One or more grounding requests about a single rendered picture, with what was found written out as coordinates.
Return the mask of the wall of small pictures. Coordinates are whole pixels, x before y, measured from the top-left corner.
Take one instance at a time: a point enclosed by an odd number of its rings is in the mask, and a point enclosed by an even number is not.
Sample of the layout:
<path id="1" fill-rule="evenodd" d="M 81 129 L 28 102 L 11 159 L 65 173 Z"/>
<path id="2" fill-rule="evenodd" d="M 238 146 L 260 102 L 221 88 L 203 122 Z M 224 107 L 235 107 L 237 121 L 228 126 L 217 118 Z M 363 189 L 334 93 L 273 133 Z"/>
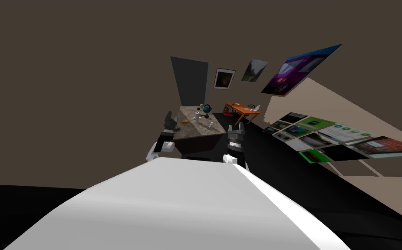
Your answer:
<path id="1" fill-rule="evenodd" d="M 310 163 L 402 157 L 402 141 L 290 112 L 263 129 Z"/>

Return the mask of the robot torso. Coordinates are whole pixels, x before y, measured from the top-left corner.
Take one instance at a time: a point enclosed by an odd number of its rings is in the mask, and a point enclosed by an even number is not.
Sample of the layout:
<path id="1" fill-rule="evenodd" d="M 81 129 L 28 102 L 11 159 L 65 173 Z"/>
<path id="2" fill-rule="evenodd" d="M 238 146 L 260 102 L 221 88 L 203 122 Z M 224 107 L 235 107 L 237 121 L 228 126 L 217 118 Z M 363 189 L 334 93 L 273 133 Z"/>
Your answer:
<path id="1" fill-rule="evenodd" d="M 237 164 L 160 157 L 60 204 L 5 250 L 350 250 Z"/>

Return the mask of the stone top kitchen island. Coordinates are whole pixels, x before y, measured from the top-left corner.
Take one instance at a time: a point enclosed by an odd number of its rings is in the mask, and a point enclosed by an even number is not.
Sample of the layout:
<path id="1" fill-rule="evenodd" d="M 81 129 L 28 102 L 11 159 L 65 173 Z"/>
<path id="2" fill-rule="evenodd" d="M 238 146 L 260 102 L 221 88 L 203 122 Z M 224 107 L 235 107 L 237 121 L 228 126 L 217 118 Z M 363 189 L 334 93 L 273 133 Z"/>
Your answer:
<path id="1" fill-rule="evenodd" d="M 195 113 L 200 113 L 200 123 L 195 122 Z M 182 157 L 203 157 L 223 144 L 227 132 L 212 114 L 205 114 L 199 106 L 181 106 L 178 114 L 177 132 L 173 142 Z M 182 120 L 189 120 L 189 124 L 181 124 Z"/>

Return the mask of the dark grey door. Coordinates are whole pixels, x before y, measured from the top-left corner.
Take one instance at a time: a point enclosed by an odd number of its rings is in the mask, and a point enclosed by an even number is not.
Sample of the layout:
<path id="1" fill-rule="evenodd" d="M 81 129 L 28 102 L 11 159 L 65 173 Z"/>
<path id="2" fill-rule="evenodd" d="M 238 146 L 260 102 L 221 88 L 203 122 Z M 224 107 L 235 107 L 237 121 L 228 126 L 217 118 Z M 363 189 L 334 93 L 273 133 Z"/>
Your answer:
<path id="1" fill-rule="evenodd" d="M 199 106 L 206 101 L 211 64 L 171 56 L 181 106 Z"/>

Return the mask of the white framed dark picture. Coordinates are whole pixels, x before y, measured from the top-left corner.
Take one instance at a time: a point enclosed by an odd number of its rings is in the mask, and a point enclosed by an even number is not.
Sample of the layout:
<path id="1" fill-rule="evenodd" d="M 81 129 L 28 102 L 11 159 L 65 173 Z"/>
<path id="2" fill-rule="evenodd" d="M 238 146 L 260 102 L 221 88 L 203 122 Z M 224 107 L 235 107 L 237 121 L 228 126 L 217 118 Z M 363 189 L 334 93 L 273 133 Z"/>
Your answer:
<path id="1" fill-rule="evenodd" d="M 235 70 L 217 68 L 214 79 L 214 89 L 229 90 Z"/>

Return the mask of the orange wooden table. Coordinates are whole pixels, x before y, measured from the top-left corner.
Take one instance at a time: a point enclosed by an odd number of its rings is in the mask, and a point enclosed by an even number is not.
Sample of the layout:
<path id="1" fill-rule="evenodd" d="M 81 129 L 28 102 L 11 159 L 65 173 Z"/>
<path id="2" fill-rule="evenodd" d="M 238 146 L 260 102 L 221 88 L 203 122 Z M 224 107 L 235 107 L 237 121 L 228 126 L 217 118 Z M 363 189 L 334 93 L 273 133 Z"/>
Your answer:
<path id="1" fill-rule="evenodd" d="M 239 125 L 239 122 L 242 121 L 243 118 L 250 116 L 248 119 L 247 125 L 250 124 L 259 114 L 262 112 L 259 110 L 259 106 L 256 108 L 251 108 L 247 105 L 242 105 L 236 102 L 226 102 L 224 105 L 231 105 L 235 109 L 235 113 L 238 113 L 240 116 L 234 125 Z"/>

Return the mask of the grey green picture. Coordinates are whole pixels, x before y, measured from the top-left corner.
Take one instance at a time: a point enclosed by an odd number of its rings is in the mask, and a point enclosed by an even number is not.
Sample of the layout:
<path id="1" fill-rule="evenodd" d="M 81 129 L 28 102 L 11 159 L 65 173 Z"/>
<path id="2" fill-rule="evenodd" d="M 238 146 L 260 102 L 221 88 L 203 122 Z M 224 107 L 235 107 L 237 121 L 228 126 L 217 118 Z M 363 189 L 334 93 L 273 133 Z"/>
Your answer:
<path id="1" fill-rule="evenodd" d="M 256 82 L 267 65 L 268 62 L 266 61 L 252 58 L 245 69 L 241 81 Z"/>

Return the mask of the large purple picture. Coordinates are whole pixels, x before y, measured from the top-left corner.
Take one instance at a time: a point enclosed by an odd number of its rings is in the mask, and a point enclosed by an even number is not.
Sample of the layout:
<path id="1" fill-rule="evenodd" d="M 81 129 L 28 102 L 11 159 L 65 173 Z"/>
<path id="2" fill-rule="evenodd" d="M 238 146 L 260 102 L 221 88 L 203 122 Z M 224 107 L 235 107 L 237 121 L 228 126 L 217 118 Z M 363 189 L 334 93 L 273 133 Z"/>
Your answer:
<path id="1" fill-rule="evenodd" d="M 336 44 L 286 59 L 261 93 L 286 96 L 339 47 L 341 45 Z"/>

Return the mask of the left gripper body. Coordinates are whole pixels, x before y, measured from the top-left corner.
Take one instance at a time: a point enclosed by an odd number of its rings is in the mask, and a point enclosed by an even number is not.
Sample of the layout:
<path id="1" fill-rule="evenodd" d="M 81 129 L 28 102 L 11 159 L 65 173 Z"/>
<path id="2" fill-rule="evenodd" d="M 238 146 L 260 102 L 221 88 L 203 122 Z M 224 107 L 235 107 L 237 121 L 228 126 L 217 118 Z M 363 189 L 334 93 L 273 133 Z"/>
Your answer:
<path id="1" fill-rule="evenodd" d="M 177 125 L 177 121 L 174 120 L 172 117 L 172 112 L 169 111 L 165 117 L 164 122 L 164 133 L 173 134 L 175 132 L 175 127 Z"/>

